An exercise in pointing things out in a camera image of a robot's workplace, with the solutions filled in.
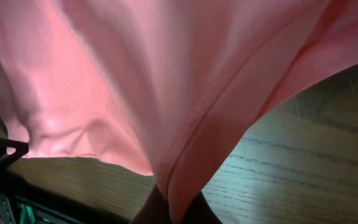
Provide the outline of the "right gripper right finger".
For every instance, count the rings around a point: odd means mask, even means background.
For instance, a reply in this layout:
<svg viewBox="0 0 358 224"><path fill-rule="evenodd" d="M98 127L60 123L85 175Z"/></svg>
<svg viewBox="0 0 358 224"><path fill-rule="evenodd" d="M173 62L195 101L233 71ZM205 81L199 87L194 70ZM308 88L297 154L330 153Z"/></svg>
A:
<svg viewBox="0 0 358 224"><path fill-rule="evenodd" d="M182 224L222 224L208 205L204 195L200 192L191 202Z"/></svg>

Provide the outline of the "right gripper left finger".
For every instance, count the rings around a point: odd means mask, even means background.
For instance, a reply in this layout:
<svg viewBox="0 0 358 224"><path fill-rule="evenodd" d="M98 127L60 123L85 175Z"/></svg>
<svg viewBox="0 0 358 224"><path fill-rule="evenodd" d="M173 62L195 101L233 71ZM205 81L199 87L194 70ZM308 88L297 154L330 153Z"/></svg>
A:
<svg viewBox="0 0 358 224"><path fill-rule="evenodd" d="M155 184L145 204L130 224L171 224L168 202Z"/></svg>

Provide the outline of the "pink t-shirt with brown print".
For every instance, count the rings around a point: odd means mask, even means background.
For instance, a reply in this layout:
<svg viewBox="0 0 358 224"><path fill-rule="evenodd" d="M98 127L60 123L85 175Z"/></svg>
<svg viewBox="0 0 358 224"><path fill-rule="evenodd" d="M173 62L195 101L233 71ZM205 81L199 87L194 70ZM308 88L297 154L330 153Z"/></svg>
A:
<svg viewBox="0 0 358 224"><path fill-rule="evenodd" d="M356 64L358 1L0 1L8 136L154 176L173 223L258 119Z"/></svg>

